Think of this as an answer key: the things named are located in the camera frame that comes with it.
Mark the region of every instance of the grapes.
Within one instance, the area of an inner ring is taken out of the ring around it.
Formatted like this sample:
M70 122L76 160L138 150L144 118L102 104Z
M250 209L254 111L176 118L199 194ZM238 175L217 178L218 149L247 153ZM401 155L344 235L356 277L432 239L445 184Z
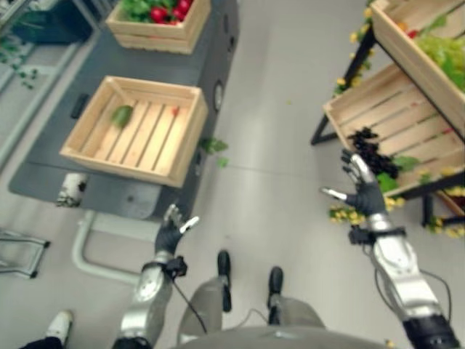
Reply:
M373 133L368 127L363 127L361 131L356 131L353 135L349 136L352 144L357 153L370 167L375 175L387 173L391 178L396 179L399 177L400 168L396 166L389 156L378 154L379 144L370 143L367 140L377 138L378 135Z

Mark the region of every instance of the cucumber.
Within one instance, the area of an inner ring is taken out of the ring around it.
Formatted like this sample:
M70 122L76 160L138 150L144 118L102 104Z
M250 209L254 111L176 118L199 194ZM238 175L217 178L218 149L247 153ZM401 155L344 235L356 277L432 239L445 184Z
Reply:
M129 120L131 120L133 110L133 107L130 105L122 105L121 107L117 107L111 116L111 122L116 127L123 129L129 123Z

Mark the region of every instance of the robotic arm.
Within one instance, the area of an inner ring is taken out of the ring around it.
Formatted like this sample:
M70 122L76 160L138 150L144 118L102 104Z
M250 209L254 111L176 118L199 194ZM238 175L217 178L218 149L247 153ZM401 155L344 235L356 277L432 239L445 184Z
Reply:
M344 150L341 159L357 193L346 194L330 188L321 191L367 217L368 229L352 227L350 240L353 244L371 246L371 262L381 274L387 296L412 345L422 349L459 348L437 298L419 270L405 231L390 220L375 176L356 153Z
M142 268L131 305L121 322L119 339L113 349L151 349L163 329L165 310L171 298L173 273L185 275L182 258L174 258L177 244L199 221L194 217L183 222L175 205L166 212L155 240L155 259Z

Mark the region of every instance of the black metal frame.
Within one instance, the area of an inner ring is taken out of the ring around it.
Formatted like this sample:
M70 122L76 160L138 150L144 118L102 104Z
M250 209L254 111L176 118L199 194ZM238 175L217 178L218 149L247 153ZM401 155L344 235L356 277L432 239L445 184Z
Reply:
M394 63L396 63L397 66L399 66L399 68L405 73L405 75L407 75L410 78L410 80L418 87L418 89L423 92L424 96L428 99L428 101L436 108L436 110L450 124L450 126L454 129L454 131L461 138L461 140L465 142L465 139L461 135L461 133L458 132L457 129L449 122L447 116L434 103L434 101L431 100L429 95L424 93L423 89L416 83L415 79L412 79L412 77L408 74L408 72L406 72L403 69L403 67L396 61L396 59L394 59L393 56L391 56L391 54L379 42L377 42L372 25L370 25L365 36L360 42L360 46L358 47L357 53L355 54L354 59L350 63L344 75L344 80L346 81L346 87L349 87L352 84L353 78L356 77L357 72L360 70L360 67L365 62L367 57L369 56L370 50L375 46L375 44L378 44L391 57ZM315 130L315 133L312 136L312 139L310 140L311 145L317 145L317 144L324 143L329 140L334 140L337 138L337 134L335 132L331 132L326 135L323 135L325 128L328 126L328 121L329 120L328 120L327 115L323 115L320 123L318 124L317 129ZM423 218L422 218L421 224L427 225L429 224L429 222L431 221L431 218L433 217L433 203L432 203L433 201L432 201L431 193L434 193L437 190L448 188L454 185L463 185L464 178L465 178L465 171L462 171L453 176L445 177L445 178L442 178L441 180L438 180L432 183L427 183L425 185L420 185L418 187L407 190L406 192L402 194L402 197L406 199L422 197ZM465 220L465 217L463 216L451 217L451 218L444 220L444 224L445 225L456 224L457 222L463 222L464 220Z

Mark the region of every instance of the gray table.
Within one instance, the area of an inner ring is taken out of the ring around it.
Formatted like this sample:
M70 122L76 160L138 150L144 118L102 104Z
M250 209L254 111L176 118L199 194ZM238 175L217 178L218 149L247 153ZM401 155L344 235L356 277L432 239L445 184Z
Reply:
M66 174L78 172L89 176L81 202L84 209L147 219L160 217L168 205L177 202L189 212L206 156L200 149L195 152L182 188L90 170L60 156L59 151L76 123L70 113L78 96L81 93L92 95L106 75L201 87L209 104L202 137L211 136L217 121L215 86L227 83L239 34L237 1L212 0L212 5L211 16L192 55L124 49L105 29L15 173L9 189L20 195L55 202Z

